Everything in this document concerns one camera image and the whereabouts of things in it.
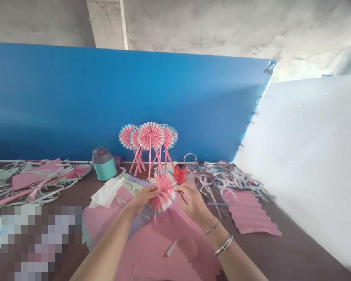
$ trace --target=red thread spool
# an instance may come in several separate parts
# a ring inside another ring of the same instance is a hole
[[[178,163],[174,167],[174,179],[177,182],[177,184],[185,183],[186,174],[187,174],[187,169],[184,164]]]

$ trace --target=blue board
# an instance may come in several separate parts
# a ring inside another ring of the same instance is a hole
[[[0,43],[0,159],[90,160],[126,124],[174,126],[173,160],[232,161],[270,60]]]

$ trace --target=paper fan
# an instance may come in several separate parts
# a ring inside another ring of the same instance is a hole
[[[165,132],[161,125],[155,122],[147,122],[140,126],[138,142],[141,147],[150,150],[151,146],[159,149],[165,141]]]
[[[135,150],[140,149],[140,144],[138,142],[138,130],[141,126],[135,127],[130,134],[130,144]]]
[[[128,124],[121,128],[120,132],[118,133],[118,138],[124,148],[133,150],[133,147],[130,143],[130,134],[133,129],[135,129],[136,125]]]
[[[170,125],[167,125],[167,126],[173,131],[173,134],[174,134],[174,144],[173,144],[173,146],[175,146],[177,141],[178,141],[178,132],[173,126],[170,126]]]
[[[62,180],[60,184],[69,184],[72,183],[77,178],[83,178],[88,175],[92,170],[90,164],[78,164],[75,165],[73,170],[70,170],[66,174],[59,177],[58,180]]]
[[[161,193],[159,196],[148,201],[147,207],[156,215],[159,215],[171,206],[177,197],[175,191],[177,187],[176,180],[167,171],[156,171],[154,173]]]
[[[176,139],[173,130],[168,125],[161,125],[165,132],[165,142],[164,146],[167,150],[172,148],[176,144]]]

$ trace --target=silver bangle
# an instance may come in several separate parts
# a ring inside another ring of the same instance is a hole
[[[216,228],[218,227],[219,224],[221,224],[220,221],[218,221],[218,223],[217,223],[215,226],[213,226],[213,227],[210,228],[207,232],[205,232],[205,235],[207,236],[209,233],[211,233],[212,230],[216,229]]]
[[[229,248],[231,242],[233,242],[233,240],[234,240],[234,239],[233,239],[233,236],[230,235],[230,236],[227,238],[226,242],[225,242],[223,245],[221,245],[221,248],[218,249],[213,255],[214,255],[214,256],[218,256],[219,254],[221,254],[222,251],[226,251],[227,248]]]

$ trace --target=tissue paper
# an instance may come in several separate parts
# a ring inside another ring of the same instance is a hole
[[[96,208],[99,206],[109,208],[124,180],[124,178],[111,178],[108,180],[102,188],[91,196],[92,202],[89,205],[89,208]]]

